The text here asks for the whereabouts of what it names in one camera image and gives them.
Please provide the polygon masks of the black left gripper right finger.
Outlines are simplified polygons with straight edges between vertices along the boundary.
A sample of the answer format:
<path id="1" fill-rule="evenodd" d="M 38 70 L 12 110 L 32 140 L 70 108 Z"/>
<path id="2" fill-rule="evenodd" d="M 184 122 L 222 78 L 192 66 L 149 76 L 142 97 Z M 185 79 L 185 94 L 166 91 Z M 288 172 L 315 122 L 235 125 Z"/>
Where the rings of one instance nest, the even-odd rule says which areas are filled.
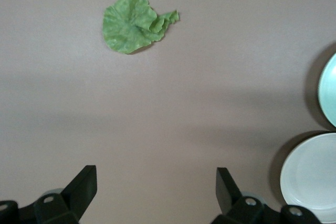
<path id="1" fill-rule="evenodd" d="M 227 168 L 216 170 L 216 198 L 222 211 L 212 223 L 224 224 L 319 224 L 320 220 L 308 209 L 284 205 L 279 212 L 253 196 L 244 196 Z"/>

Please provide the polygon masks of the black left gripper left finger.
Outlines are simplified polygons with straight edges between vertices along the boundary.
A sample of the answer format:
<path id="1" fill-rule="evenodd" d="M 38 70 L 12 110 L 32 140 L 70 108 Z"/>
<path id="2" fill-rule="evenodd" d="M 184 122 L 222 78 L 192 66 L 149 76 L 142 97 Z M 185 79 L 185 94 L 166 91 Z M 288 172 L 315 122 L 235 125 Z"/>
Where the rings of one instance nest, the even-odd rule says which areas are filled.
<path id="1" fill-rule="evenodd" d="M 79 223 L 97 193 L 97 169 L 85 166 L 65 187 L 45 192 L 23 208 L 1 201 L 1 223 Z"/>

